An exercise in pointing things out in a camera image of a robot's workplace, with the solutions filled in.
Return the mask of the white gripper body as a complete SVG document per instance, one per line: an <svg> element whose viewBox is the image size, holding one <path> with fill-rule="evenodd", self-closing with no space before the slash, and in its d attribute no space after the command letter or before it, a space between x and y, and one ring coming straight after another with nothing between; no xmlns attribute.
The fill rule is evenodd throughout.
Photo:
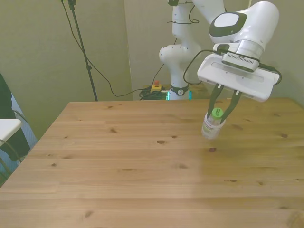
<svg viewBox="0 0 304 228"><path fill-rule="evenodd" d="M222 63L222 56L208 55L198 69L198 79L215 85L220 84L228 90L237 90L244 96L259 102L266 101L279 80L279 75L257 68L250 73Z"/></svg>

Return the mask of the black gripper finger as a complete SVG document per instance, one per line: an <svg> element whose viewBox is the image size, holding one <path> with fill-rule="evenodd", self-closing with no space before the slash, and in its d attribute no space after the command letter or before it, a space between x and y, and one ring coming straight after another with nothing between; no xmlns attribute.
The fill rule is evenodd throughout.
<svg viewBox="0 0 304 228"><path fill-rule="evenodd" d="M211 93L210 100L209 100L209 107L208 107L208 112L207 112L208 118L211 115L211 113L214 109L215 102L216 102L218 96L221 94L221 92L222 92L222 85L216 84L215 87L213 88L213 91Z"/></svg>
<svg viewBox="0 0 304 228"><path fill-rule="evenodd" d="M231 98L231 102L229 107L225 110L225 112L223 113L223 116L221 118L221 122L224 122L227 117L232 113L232 111L235 109L235 107L237 106L240 98L242 96L242 92L240 91L234 91L233 96Z"/></svg>

